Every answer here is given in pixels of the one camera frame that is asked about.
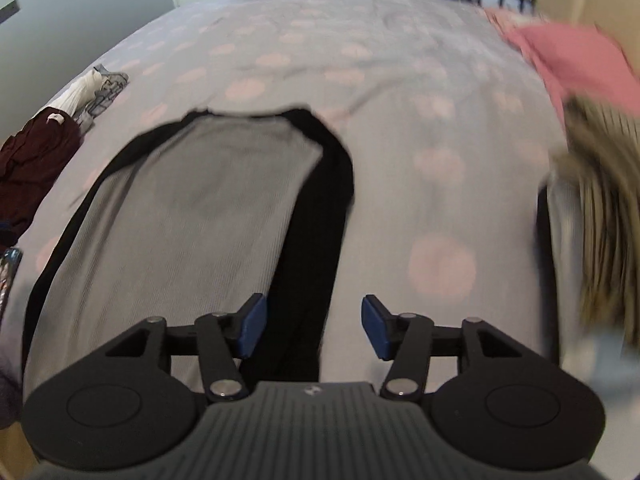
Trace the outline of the maroon sweater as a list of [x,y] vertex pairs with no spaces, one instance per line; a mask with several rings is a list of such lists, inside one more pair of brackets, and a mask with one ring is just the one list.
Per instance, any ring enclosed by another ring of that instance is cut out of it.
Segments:
[[32,224],[38,207],[80,148],[80,129],[62,110],[45,107],[1,148],[1,248]]

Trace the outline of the striped olive folded garment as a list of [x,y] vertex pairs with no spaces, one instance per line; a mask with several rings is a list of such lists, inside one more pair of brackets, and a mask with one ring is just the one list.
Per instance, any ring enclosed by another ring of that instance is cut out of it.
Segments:
[[639,343],[639,118],[607,102],[571,96],[563,103],[567,149],[552,156],[578,186],[584,214],[584,313],[624,328]]

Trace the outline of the smartphone with lit screen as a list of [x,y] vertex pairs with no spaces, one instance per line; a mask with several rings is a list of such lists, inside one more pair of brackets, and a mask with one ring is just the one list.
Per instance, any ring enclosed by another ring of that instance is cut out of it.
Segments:
[[8,248],[2,252],[0,260],[0,320],[6,310],[14,278],[22,258],[23,252],[17,247]]

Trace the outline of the white knit garment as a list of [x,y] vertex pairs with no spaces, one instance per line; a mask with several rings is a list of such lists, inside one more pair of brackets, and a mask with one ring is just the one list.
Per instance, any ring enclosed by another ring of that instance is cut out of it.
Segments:
[[48,107],[74,116],[78,110],[94,99],[103,81],[104,76],[93,68],[76,78],[65,91],[48,104]]

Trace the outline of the grey checked garment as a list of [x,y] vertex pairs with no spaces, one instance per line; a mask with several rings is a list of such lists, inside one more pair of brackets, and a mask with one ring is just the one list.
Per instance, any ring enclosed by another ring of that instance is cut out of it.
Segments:
[[81,106],[74,115],[74,121],[78,123],[82,136],[92,128],[96,118],[113,104],[129,84],[129,76],[126,73],[112,72],[103,64],[93,66],[92,70],[101,76],[100,85],[89,93],[87,99],[81,101]]

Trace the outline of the grey black raglan shirt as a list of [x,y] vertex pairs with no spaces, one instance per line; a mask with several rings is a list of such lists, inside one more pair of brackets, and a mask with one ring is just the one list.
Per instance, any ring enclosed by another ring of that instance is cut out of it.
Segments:
[[352,159],[308,110],[192,112],[130,141],[68,222],[30,293],[31,393],[129,327],[188,325],[255,292],[249,382],[314,382],[354,198]]

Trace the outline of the pink dotted bed sheet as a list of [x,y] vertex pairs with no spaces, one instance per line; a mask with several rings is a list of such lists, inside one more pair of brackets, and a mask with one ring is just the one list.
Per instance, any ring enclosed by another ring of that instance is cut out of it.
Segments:
[[479,316],[551,354],[534,229],[564,142],[536,72],[456,0],[214,0],[171,11],[102,55],[130,83],[22,236],[1,329],[1,395],[21,391],[24,311],[67,222],[135,136],[194,108],[305,105],[355,170],[322,344],[326,382],[380,382],[360,326],[373,294],[442,324]]

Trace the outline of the black folded garment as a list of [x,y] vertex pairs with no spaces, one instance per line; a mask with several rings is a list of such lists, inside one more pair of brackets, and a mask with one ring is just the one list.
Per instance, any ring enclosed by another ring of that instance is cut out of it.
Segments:
[[537,194],[535,223],[536,259],[541,287],[541,330],[549,361],[559,365],[561,361],[558,285],[552,252],[552,231],[548,205],[548,186],[543,185]]

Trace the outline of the floral pink pillow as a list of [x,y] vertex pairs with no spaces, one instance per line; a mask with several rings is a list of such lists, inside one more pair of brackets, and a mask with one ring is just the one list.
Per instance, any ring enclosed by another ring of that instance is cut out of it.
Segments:
[[522,27],[544,24],[547,20],[536,14],[524,14],[503,8],[485,8],[489,23],[501,35]]

